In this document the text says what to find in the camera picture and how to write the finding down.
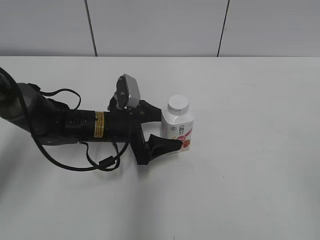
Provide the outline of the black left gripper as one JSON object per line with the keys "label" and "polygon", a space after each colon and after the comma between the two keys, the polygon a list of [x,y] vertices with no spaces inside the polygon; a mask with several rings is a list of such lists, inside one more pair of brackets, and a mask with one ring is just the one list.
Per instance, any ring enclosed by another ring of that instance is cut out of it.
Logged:
{"label": "black left gripper", "polygon": [[182,141],[167,139],[151,134],[146,141],[143,136],[142,124],[160,122],[162,110],[145,100],[140,100],[136,108],[118,109],[115,99],[111,99],[107,112],[104,113],[105,142],[126,143],[131,146],[138,165],[147,165],[162,155],[179,151]]}

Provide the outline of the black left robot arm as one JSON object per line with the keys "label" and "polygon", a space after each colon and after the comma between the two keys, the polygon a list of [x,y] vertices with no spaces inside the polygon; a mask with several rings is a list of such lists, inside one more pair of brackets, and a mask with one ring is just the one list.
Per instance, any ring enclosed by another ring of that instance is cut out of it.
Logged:
{"label": "black left robot arm", "polygon": [[117,147],[131,147],[138,165],[167,153],[178,151],[182,141],[151,135],[145,140],[142,124],[160,122],[161,109],[141,99],[135,78],[120,76],[107,111],[81,110],[53,99],[53,92],[44,92],[31,83],[16,82],[5,70],[0,72],[0,116],[30,133],[42,154],[56,166],[70,171],[101,170],[110,172],[120,165],[124,149],[86,168],[65,165],[54,160],[45,146],[88,145],[107,142]]}

